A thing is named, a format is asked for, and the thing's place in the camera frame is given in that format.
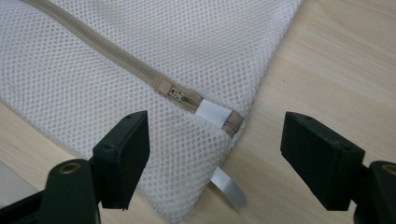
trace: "zipper slider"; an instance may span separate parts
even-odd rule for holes
[[[184,92],[179,91],[174,87],[171,88],[168,94],[175,97],[177,101],[183,101],[186,98],[186,94],[184,94]]]

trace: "zipper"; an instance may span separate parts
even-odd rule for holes
[[[197,92],[178,85],[176,82],[170,80],[157,70],[146,65],[133,55],[97,34],[86,24],[50,1],[22,0],[22,2],[45,12],[91,48],[107,57],[113,63],[116,63],[129,71],[131,74],[139,77],[142,81],[149,84],[156,91],[162,93],[176,105],[179,105],[191,113],[195,113],[201,102],[204,100],[204,97]],[[224,123],[222,130],[233,137],[239,131],[242,122],[243,118],[233,111]]]

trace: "white tag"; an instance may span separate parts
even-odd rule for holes
[[[245,204],[247,196],[244,191],[242,191],[219,167],[216,167],[215,173],[210,180],[223,192],[233,206],[239,209]]]
[[[195,114],[222,128],[227,118],[230,117],[231,112],[231,109],[227,109],[221,105],[215,105],[204,99]]]

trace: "white mesh fabric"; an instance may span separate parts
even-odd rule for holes
[[[243,116],[300,4],[53,2],[177,83]],[[238,136],[232,140],[177,107],[18,1],[0,1],[0,99],[86,159],[122,117],[147,110],[151,153],[139,187],[170,222],[191,210]]]

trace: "wood grain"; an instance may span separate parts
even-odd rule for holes
[[[234,210],[209,186],[183,223],[353,223],[327,212],[279,146],[286,111],[312,116],[366,150],[364,164],[396,161],[396,1],[305,0],[222,168],[247,194]],[[0,160],[37,189],[55,164],[74,158],[0,105]],[[103,223],[163,223],[140,192]]]

